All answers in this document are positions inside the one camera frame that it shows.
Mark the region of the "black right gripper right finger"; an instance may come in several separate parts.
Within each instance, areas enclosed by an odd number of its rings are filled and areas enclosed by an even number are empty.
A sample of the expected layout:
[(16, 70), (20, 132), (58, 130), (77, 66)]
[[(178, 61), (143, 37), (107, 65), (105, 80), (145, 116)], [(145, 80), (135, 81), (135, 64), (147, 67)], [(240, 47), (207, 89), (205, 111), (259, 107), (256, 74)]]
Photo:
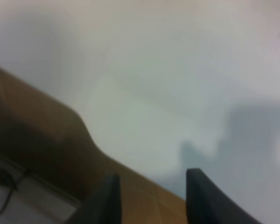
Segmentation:
[(189, 224), (258, 224), (199, 168), (186, 172), (186, 215)]

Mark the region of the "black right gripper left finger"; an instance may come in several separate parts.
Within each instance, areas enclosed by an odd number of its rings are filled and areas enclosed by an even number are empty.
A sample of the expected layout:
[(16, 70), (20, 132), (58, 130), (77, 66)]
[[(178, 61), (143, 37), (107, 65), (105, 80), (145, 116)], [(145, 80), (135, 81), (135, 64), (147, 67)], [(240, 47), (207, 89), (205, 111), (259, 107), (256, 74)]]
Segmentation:
[(119, 224), (120, 178), (108, 175), (69, 218), (70, 224)]

